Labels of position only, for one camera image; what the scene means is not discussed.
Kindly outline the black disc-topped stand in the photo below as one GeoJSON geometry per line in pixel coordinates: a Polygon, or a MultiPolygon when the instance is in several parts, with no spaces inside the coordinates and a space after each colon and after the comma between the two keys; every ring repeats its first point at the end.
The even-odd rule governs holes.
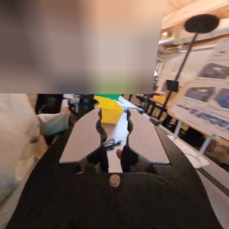
{"type": "MultiPolygon", "coordinates": [[[[210,33],[212,32],[213,30],[215,30],[219,25],[219,18],[215,15],[211,15],[211,14],[200,14],[200,15],[196,15],[196,16],[193,16],[191,17],[190,19],[188,19],[186,22],[185,22],[185,25],[184,25],[184,28],[187,32],[189,33],[195,33],[192,41],[191,41],[191,44],[189,46],[189,49],[187,51],[187,54],[185,55],[185,58],[184,60],[182,61],[182,64],[180,65],[179,67],[179,70],[178,70],[178,73],[176,75],[176,78],[175,80],[177,81],[180,77],[180,73],[186,63],[186,60],[188,58],[188,55],[195,43],[195,40],[196,40],[196,37],[198,36],[198,34],[206,34],[206,33],[210,33]]],[[[164,109],[170,99],[170,96],[171,96],[172,92],[169,91],[169,94],[166,98],[166,101],[163,105],[163,108],[161,109],[161,112],[158,116],[158,120],[160,120],[163,112],[164,112],[164,109]]]]}

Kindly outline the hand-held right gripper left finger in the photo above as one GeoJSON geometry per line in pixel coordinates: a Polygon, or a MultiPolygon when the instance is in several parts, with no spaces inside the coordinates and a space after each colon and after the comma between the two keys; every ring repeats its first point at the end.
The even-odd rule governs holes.
{"type": "Polygon", "coordinates": [[[101,119],[101,108],[95,108],[76,122],[60,158],[60,164],[76,163],[81,171],[87,164],[95,167],[99,164],[100,172],[109,171],[107,151],[103,145],[106,133],[101,119]]]}

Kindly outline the green plastic bin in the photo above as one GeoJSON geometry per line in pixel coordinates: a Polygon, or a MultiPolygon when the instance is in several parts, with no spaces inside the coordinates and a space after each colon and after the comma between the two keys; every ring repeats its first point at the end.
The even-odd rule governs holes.
{"type": "Polygon", "coordinates": [[[95,94],[95,96],[99,96],[99,97],[108,98],[111,100],[118,101],[121,94],[95,94]]]}

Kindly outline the person's left forearm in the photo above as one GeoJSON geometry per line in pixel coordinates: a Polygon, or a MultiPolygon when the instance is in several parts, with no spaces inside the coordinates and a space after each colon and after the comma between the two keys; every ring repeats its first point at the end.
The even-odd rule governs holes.
{"type": "Polygon", "coordinates": [[[39,114],[39,133],[49,137],[70,128],[70,112],[57,114],[39,114]]]}

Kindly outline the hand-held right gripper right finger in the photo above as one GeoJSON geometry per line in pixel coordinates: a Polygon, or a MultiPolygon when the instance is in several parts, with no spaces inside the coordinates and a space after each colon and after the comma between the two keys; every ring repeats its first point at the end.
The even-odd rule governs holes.
{"type": "Polygon", "coordinates": [[[130,172],[139,163],[169,165],[156,127],[133,108],[127,109],[127,122],[128,135],[120,159],[122,172],[130,172]]]}

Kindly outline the plywood poster board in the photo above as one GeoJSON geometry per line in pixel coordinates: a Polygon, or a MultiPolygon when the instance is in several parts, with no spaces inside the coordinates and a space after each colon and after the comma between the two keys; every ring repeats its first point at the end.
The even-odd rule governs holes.
{"type": "Polygon", "coordinates": [[[168,114],[229,146],[229,80],[197,78],[170,102],[168,114]]]}

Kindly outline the black usb hub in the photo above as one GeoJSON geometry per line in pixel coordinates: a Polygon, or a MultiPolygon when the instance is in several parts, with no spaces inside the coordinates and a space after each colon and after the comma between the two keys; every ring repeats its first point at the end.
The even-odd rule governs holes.
{"type": "Polygon", "coordinates": [[[99,101],[94,98],[94,94],[80,94],[78,105],[78,119],[89,113],[94,109],[99,101]]]}

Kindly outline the black flat panel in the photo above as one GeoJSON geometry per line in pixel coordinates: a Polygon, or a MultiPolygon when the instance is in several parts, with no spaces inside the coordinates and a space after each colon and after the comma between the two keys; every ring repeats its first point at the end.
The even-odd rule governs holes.
{"type": "Polygon", "coordinates": [[[179,90],[179,81],[166,80],[166,90],[177,93],[179,90]]]}

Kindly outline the yellow plastic bin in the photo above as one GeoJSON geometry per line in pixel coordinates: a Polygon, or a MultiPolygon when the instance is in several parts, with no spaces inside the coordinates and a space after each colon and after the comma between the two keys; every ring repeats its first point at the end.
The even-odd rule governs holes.
{"type": "Polygon", "coordinates": [[[164,104],[165,101],[166,101],[166,97],[161,96],[161,95],[156,95],[156,96],[154,96],[154,99],[155,99],[156,101],[158,101],[159,103],[162,103],[162,104],[164,104]]]}
{"type": "Polygon", "coordinates": [[[117,124],[124,109],[117,103],[116,100],[111,100],[110,98],[104,98],[100,96],[94,96],[99,102],[99,107],[102,110],[102,123],[107,124],[117,124]]]}

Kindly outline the instruction poster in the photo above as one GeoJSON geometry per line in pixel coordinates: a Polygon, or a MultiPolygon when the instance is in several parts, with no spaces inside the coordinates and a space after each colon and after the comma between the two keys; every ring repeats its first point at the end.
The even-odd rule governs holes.
{"type": "Polygon", "coordinates": [[[211,137],[229,140],[229,39],[192,52],[169,113],[211,137]]]}

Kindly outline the person's left hand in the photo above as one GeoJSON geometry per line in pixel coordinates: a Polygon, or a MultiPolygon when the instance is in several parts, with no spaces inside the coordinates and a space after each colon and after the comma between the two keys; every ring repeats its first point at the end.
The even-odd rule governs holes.
{"type": "Polygon", "coordinates": [[[69,106],[69,126],[74,125],[78,121],[78,113],[76,113],[76,107],[73,104],[69,106]]]}

